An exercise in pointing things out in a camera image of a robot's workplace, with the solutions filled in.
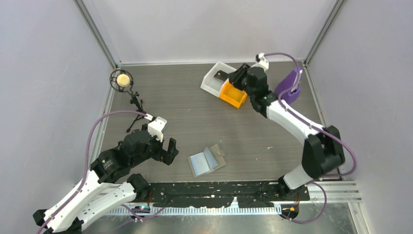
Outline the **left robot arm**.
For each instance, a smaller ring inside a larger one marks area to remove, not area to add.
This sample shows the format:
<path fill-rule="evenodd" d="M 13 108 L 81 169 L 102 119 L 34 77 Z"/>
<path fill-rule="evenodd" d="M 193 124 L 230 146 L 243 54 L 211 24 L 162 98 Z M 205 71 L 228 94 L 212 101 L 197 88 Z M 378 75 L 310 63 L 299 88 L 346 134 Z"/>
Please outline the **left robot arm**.
<path fill-rule="evenodd" d="M 168 149 L 163 139 L 148 130 L 134 130 L 114 148 L 102 151 L 92 162 L 85 178 L 60 202 L 33 214 L 43 234 L 79 234 L 110 209 L 130 201 L 145 201 L 150 185 L 133 167 L 148 159 L 170 165 L 179 151 L 170 138 Z"/>

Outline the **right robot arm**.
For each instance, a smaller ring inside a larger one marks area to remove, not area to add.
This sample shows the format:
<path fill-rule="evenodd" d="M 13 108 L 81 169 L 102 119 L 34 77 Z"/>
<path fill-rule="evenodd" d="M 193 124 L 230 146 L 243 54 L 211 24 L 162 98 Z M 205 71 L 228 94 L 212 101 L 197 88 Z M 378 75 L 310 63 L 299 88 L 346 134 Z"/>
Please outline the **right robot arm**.
<path fill-rule="evenodd" d="M 278 194 L 282 199 L 291 200 L 299 187 L 345 162 L 339 130 L 317 124 L 291 108 L 269 89 L 263 68 L 243 64 L 228 75 L 228 81 L 248 94 L 256 112 L 279 124 L 303 145 L 300 165 L 278 180 Z"/>

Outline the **orange plastic bin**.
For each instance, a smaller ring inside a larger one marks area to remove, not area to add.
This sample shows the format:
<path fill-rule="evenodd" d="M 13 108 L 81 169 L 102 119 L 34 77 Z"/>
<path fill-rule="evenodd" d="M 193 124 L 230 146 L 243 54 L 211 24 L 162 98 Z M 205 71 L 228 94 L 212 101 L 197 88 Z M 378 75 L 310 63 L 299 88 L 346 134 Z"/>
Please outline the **orange plastic bin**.
<path fill-rule="evenodd" d="M 234 87 L 228 80 L 223 84 L 219 98 L 239 109 L 245 102 L 247 93 Z"/>

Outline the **beige card holder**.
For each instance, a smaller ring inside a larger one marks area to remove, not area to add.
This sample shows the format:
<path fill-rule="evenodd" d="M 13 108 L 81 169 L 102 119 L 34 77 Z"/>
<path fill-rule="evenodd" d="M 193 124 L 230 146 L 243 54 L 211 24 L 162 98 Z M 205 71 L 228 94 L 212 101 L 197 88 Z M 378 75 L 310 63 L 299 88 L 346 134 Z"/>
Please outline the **beige card holder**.
<path fill-rule="evenodd" d="M 226 166 L 224 156 L 225 153 L 218 144 L 206 147 L 202 152 L 189 156 L 188 162 L 192 175 L 197 178 Z"/>

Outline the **white plastic bin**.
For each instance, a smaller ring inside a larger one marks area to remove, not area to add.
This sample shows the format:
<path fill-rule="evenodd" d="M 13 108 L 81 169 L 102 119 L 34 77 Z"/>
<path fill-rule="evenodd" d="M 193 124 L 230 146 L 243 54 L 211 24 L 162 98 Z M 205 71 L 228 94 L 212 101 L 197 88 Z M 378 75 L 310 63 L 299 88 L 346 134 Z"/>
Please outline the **white plastic bin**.
<path fill-rule="evenodd" d="M 227 81 L 227 76 L 225 74 L 235 71 L 236 68 L 219 61 L 204 76 L 200 88 L 215 97 L 219 97 L 223 89 L 223 85 Z M 222 75 L 223 78 L 215 77 L 218 73 L 222 72 L 224 73 L 224 75 Z"/>

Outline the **white device in stand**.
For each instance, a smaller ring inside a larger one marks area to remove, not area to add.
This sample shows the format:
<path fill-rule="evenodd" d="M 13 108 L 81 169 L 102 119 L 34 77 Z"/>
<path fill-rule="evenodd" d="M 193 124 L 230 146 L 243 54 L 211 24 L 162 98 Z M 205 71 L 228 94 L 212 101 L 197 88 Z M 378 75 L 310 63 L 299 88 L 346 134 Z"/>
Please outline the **white device in stand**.
<path fill-rule="evenodd" d="M 290 90 L 291 93 L 294 93 L 298 90 L 303 70 L 301 68 L 295 68 L 295 69 L 293 69 L 293 72 L 296 73 L 296 76 L 294 78 L 293 86 Z"/>

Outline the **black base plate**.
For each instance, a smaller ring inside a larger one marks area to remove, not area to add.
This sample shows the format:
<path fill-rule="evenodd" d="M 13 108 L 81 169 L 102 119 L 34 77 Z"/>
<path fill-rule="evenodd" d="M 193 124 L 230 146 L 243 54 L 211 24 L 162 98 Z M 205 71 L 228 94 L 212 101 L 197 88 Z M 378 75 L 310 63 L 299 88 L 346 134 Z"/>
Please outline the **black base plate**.
<path fill-rule="evenodd" d="M 284 194 L 276 181 L 154 182 L 146 192 L 142 202 L 159 208 L 227 208 L 233 202 L 240 208 L 265 208 L 310 200 L 304 186 Z"/>

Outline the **black card in white bin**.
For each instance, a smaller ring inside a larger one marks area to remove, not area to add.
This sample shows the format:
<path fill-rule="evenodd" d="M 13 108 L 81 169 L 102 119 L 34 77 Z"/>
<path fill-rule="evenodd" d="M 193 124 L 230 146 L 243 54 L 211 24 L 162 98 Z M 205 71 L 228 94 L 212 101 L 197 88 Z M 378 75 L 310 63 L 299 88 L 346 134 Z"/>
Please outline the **black card in white bin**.
<path fill-rule="evenodd" d="M 213 77 L 222 82 L 226 82 L 229 79 L 229 74 L 223 70 L 219 70 Z"/>

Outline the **cream round microphone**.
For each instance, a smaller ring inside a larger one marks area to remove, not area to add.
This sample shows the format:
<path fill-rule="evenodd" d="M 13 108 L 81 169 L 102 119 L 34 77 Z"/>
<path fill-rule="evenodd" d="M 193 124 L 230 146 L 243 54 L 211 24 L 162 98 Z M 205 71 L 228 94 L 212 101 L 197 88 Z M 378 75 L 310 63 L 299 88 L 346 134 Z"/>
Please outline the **cream round microphone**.
<path fill-rule="evenodd" d="M 116 78 L 116 83 L 120 87 L 127 87 L 131 83 L 131 78 L 126 74 L 119 74 Z"/>

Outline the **purple stand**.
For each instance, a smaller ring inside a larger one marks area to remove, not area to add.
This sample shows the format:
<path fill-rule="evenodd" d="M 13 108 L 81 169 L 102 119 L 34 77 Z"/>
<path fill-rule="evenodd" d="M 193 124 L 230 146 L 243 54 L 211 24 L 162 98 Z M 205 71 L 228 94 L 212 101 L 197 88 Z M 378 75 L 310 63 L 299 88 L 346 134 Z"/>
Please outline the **purple stand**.
<path fill-rule="evenodd" d="M 274 93 L 276 93 L 278 96 L 287 88 L 290 88 L 293 84 L 296 82 L 296 77 L 299 75 L 299 82 L 300 78 L 302 75 L 302 68 L 294 68 L 285 78 L 282 80 L 277 87 L 274 90 Z M 300 95 L 301 92 L 301 87 L 300 84 L 298 84 L 294 90 L 292 89 L 291 91 L 288 91 L 287 93 L 284 93 L 282 95 L 282 99 L 286 101 L 287 104 L 291 104 L 294 101 L 296 101 Z"/>

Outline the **perforated metal rail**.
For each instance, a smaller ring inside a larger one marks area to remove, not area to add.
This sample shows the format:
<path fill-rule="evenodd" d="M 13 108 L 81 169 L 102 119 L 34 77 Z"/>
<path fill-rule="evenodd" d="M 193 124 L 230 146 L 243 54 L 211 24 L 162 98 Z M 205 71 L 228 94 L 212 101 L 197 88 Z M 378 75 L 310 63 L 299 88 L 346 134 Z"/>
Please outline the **perforated metal rail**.
<path fill-rule="evenodd" d="M 158 215 L 281 215 L 282 208 L 276 204 L 273 207 L 239 208 L 238 205 L 221 208 L 165 208 Z"/>

